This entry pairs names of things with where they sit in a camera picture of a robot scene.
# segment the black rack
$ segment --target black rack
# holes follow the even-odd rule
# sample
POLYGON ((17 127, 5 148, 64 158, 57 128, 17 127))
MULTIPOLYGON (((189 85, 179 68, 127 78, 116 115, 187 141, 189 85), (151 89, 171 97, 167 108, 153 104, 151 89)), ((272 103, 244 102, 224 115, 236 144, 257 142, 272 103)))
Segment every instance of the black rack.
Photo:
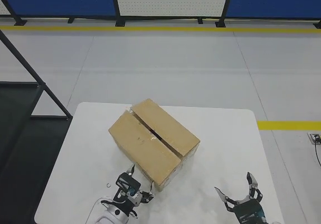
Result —
POLYGON ((73 117, 1 30, 0 40, 36 80, 0 82, 0 223, 34 223, 73 117), (44 91, 65 116, 32 115, 44 91))

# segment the blue partition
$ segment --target blue partition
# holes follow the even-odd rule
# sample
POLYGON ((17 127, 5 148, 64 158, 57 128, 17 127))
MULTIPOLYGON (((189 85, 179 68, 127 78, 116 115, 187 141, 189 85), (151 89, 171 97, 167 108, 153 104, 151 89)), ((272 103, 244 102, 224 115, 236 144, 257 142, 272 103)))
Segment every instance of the blue partition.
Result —
POLYGON ((321 18, 321 0, 230 0, 226 16, 321 18))
POLYGON ((114 16, 113 0, 8 0, 17 15, 114 16))

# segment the yellow tape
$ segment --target yellow tape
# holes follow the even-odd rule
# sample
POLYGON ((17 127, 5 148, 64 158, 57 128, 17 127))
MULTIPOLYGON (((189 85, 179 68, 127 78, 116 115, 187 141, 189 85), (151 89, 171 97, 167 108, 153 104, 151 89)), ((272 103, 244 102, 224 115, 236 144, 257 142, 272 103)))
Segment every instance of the yellow tape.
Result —
POLYGON ((259 130, 321 130, 321 122, 258 121, 259 130))
POLYGON ((217 27, 164 27, 164 26, 0 26, 2 30, 23 31, 182 31, 182 32, 264 32, 286 34, 321 34, 321 29, 277 28, 217 28, 217 27))

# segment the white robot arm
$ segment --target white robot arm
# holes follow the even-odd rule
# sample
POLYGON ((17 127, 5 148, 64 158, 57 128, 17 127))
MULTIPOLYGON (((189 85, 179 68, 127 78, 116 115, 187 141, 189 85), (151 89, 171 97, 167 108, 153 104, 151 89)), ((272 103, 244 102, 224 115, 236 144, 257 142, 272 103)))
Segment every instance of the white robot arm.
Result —
POLYGON ((97 224, 126 224, 129 216, 137 218, 137 213, 133 210, 141 203, 149 203, 154 194, 151 192, 153 182, 150 185, 150 191, 144 192, 140 190, 141 184, 132 178, 134 173, 134 165, 123 172, 117 179, 116 185, 119 187, 113 200, 102 200, 107 210, 96 221, 97 224))

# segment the white floor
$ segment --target white floor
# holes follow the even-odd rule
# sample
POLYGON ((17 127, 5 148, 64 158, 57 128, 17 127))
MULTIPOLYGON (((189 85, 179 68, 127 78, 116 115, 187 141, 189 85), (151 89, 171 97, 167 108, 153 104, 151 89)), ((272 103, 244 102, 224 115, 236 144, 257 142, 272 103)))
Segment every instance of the white floor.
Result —
MULTIPOLYGON (((72 114, 83 101, 152 98, 250 109, 258 120, 321 120, 321 34, 5 33, 72 114)), ((0 81, 32 81, 1 42, 0 81)), ((62 112, 43 96, 34 114, 62 112)), ((306 132, 261 137, 285 222, 321 223, 321 169, 306 132)))

